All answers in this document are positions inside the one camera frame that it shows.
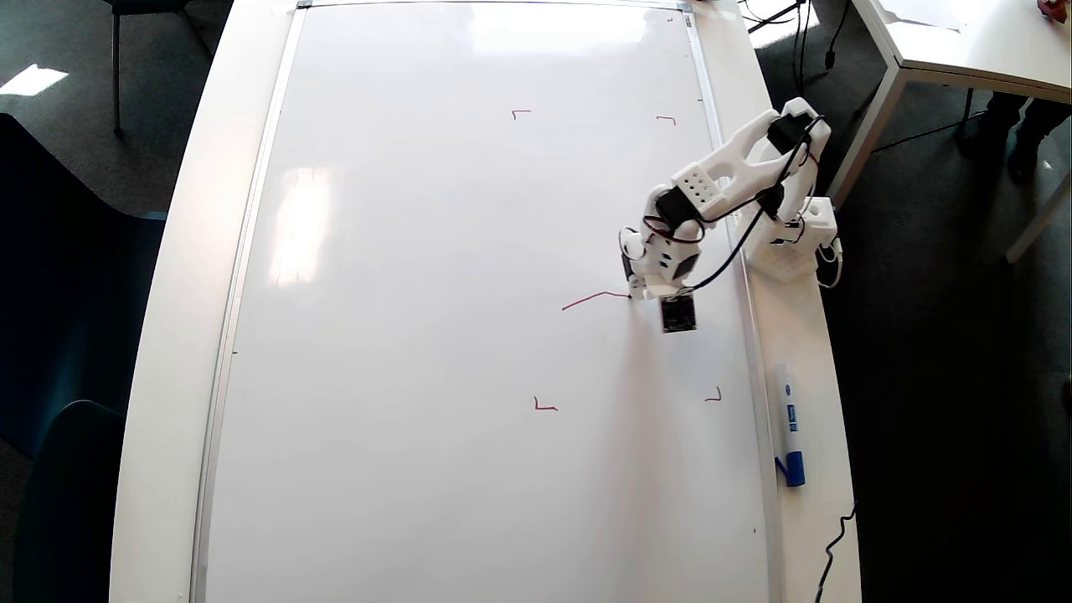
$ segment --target black chair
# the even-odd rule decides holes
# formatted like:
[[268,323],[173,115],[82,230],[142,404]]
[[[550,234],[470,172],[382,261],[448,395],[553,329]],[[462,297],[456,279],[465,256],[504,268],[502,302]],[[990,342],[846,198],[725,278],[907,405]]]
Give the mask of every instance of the black chair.
[[120,132],[119,128],[119,17],[125,15],[152,15],[157,13],[175,13],[182,17],[182,23],[187,24],[190,31],[197,40],[205,56],[212,59],[212,50],[208,44],[197,33],[194,21],[187,13],[187,4],[190,0],[104,0],[111,4],[111,111],[115,118],[115,132]]
[[53,421],[15,531],[15,603],[108,600],[123,415],[89,400]]
[[102,202],[0,114],[0,438],[33,458],[71,400],[126,411],[164,231]]

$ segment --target chair leg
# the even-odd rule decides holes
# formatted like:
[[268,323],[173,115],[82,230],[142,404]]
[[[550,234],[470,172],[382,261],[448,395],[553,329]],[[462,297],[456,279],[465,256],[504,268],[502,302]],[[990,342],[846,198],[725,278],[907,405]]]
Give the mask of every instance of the chair leg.
[[119,133],[119,15],[111,15],[111,116]]
[[187,27],[190,28],[190,33],[194,34],[194,39],[197,40],[197,45],[200,46],[202,52],[205,53],[208,60],[212,60],[212,50],[209,49],[208,44],[205,43],[205,39],[200,36],[200,33],[197,33],[197,27],[194,26],[193,19],[190,18],[190,13],[185,9],[179,9],[178,14],[182,17],[182,21],[187,24]]

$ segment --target table leg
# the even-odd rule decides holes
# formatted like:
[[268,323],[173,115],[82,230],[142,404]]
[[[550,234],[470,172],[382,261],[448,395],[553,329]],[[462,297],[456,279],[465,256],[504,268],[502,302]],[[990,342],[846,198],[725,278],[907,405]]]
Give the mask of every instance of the table leg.
[[900,98],[900,92],[905,89],[906,82],[908,82],[908,77],[897,65],[891,64],[885,69],[885,75],[882,76],[882,83],[878,86],[875,99],[867,107],[864,120],[860,122],[860,129],[857,130],[857,135],[852,138],[852,145],[849,146],[845,159],[842,160],[842,166],[837,168],[834,181],[827,190],[827,196],[834,201],[835,207],[840,207],[845,203],[845,197],[848,196],[849,190],[852,189],[857,177],[864,168],[864,163],[870,157],[875,143],[878,142],[885,122],[890,119],[893,107],[896,106],[897,99]]
[[1019,238],[1017,238],[1016,242],[1012,244],[1012,247],[1010,247],[1009,251],[1006,252],[1006,260],[1010,264],[1019,260],[1019,256],[1027,251],[1028,246],[1030,246],[1031,242],[1038,238],[1039,234],[1042,233],[1042,230],[1045,229],[1054,219],[1054,216],[1057,215],[1057,210],[1061,207],[1061,202],[1069,198],[1070,175],[1072,175],[1072,172],[1064,174],[1064,179],[1057,186],[1057,190],[1054,191],[1054,194],[1049,195],[1049,200],[1046,201],[1046,204],[1042,206],[1042,209],[1039,210],[1038,214],[1034,215],[1034,218],[1031,218],[1031,222],[1026,229],[1024,229],[1024,232],[1021,233]]

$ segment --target black shoe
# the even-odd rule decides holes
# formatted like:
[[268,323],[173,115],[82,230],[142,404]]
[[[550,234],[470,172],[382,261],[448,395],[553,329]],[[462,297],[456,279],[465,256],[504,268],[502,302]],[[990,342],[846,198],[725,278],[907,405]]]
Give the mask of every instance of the black shoe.
[[1039,164],[1039,143],[1016,136],[1016,146],[1009,155],[1009,176],[1013,182],[1024,185],[1034,176]]
[[1002,128],[985,117],[972,119],[956,129],[956,146],[968,159],[1001,161],[1004,156],[1009,128]]

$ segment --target whiteboard frame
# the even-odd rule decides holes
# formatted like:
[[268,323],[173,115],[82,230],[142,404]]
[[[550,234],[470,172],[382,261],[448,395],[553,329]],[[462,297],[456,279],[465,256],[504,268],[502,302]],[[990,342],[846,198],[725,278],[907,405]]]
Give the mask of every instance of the whiteboard frame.
[[286,43],[283,46],[283,57],[280,59],[279,74],[276,76],[271,101],[268,103],[268,117],[265,120],[260,146],[257,148],[253,179],[250,182],[250,195],[245,201],[242,227],[238,234],[238,250],[234,273],[230,276],[230,294],[227,296],[227,307],[223,314],[220,351],[217,354],[217,376],[212,382],[208,421],[205,428],[205,447],[202,452],[202,473],[197,487],[197,512],[194,520],[193,567],[190,572],[191,601],[205,601],[206,597],[208,531],[212,520],[212,495],[215,488],[215,469],[220,453],[223,407],[226,403],[227,382],[230,376],[230,358],[236,353],[234,344],[235,333],[238,329],[238,309],[242,300],[242,289],[245,285],[245,267],[249,264],[250,250],[253,247],[253,225],[256,224],[257,210],[260,208],[260,194],[264,192],[265,177],[268,174],[268,160],[271,158],[279,117],[283,113],[283,98],[286,95],[291,68],[294,67],[294,57],[298,54],[298,41],[301,39],[301,29],[304,24],[306,11],[294,11],[291,30],[286,34]]
[[[242,225],[239,231],[238,249],[232,274],[230,292],[224,311],[223,327],[220,336],[220,348],[217,355],[217,376],[212,383],[209,400],[209,412],[206,422],[205,444],[202,453],[200,480],[197,490],[197,504],[194,520],[192,568],[190,572],[190,592],[193,603],[206,600],[206,575],[208,571],[208,534],[212,517],[212,498],[215,486],[215,472],[219,461],[220,438],[222,436],[223,410],[226,403],[226,389],[230,373],[235,335],[238,328],[238,314],[242,299],[247,266],[253,245],[254,224],[264,192],[268,163],[271,158],[282,114],[283,100],[287,84],[298,52],[301,31],[306,21],[306,11],[317,6],[339,6],[359,4],[410,4],[426,2],[462,2],[462,3],[534,3],[534,4],[595,4],[608,6],[638,6],[678,11],[685,18],[685,29],[693,50],[693,61],[696,67],[700,97],[703,101],[704,114],[708,120],[708,133],[712,149],[723,145],[721,131],[715,108],[711,78],[703,59],[703,50],[696,26],[696,15],[687,2],[665,2],[657,0],[298,0],[293,12],[293,20],[287,31],[283,56],[280,59],[279,73],[272,87],[265,130],[257,148],[257,159],[254,164],[250,193],[245,203]],[[723,232],[729,239],[730,249],[738,242],[736,229],[729,221],[723,223]],[[742,250],[732,262],[734,278],[739,279],[741,321],[745,336],[745,355],[751,380],[753,411],[756,424],[756,444],[759,447],[760,482],[762,488],[763,516],[766,531],[766,565],[768,594],[772,602],[784,600],[785,575],[781,541],[781,517],[777,490],[777,474],[774,465],[774,438],[771,431],[769,414],[769,395],[766,391],[765,369],[759,339],[759,328],[756,323],[751,291],[748,286],[747,266]]]

